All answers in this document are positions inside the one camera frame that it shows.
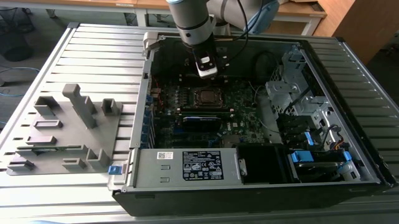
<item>wooden cabinet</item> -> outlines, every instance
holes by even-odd
[[[313,33],[339,36],[364,64],[399,29],[399,0],[319,0],[327,12]]]

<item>table leg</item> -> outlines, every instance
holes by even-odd
[[[313,17],[311,21],[305,24],[304,30],[301,32],[301,35],[304,36],[312,36],[313,32],[317,28],[317,25],[320,23],[321,18],[320,17]]]
[[[54,9],[46,9],[45,11],[50,19],[54,19],[57,17]]]
[[[161,21],[161,15],[160,14],[155,14],[155,16],[156,16],[156,22],[163,22]]]
[[[144,8],[137,8],[136,9],[136,15],[137,15],[137,25],[139,25],[139,27],[147,27],[148,26],[147,10]]]

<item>gray 3d printed holder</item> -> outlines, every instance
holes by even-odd
[[[77,84],[65,84],[57,102],[38,97],[37,116],[8,165],[9,175],[105,172],[115,145],[123,104],[113,99],[92,102]]]

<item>blue cable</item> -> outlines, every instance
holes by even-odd
[[[5,96],[5,97],[21,97],[21,96],[24,96],[24,94],[8,95],[8,94],[4,94],[4,93],[0,93],[0,96]]]
[[[37,73],[40,72],[38,69],[34,69],[34,68],[30,68],[30,67],[14,67],[14,68],[10,68],[10,67],[6,67],[6,66],[4,66],[1,64],[0,64],[0,67],[6,68],[5,70],[1,70],[0,73],[5,72],[8,70],[12,70],[12,69],[30,69],[30,70],[34,70]],[[21,97],[21,96],[24,96],[24,94],[9,95],[9,94],[0,93],[0,96],[5,96],[5,97]]]

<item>barcode sticker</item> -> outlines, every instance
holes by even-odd
[[[156,158],[159,160],[172,160],[173,159],[173,152],[157,152]]]
[[[116,6],[127,6],[127,7],[133,7],[133,5],[132,5],[132,4],[119,4],[119,3],[116,3]]]
[[[324,17],[324,15],[309,14],[311,17]]]

